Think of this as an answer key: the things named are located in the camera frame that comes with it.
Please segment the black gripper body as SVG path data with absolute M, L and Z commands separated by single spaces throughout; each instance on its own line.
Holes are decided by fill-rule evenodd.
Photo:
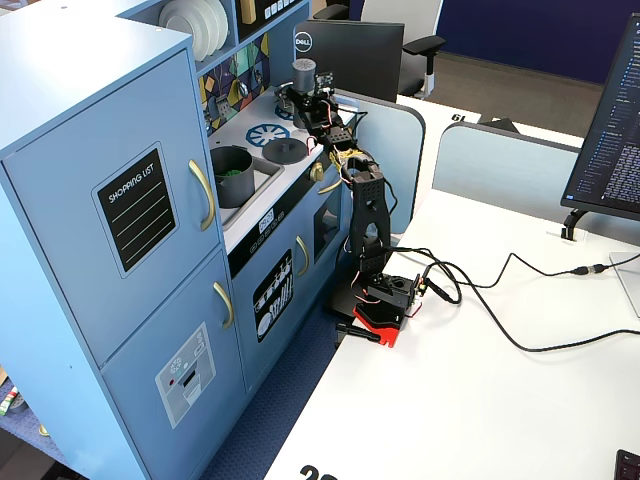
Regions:
M 344 127 L 344 121 L 340 117 L 338 104 L 335 97 L 325 94 L 325 101 L 317 106 L 306 106 L 305 99 L 308 94 L 301 97 L 300 117 L 309 131 L 327 130 L 334 126 Z

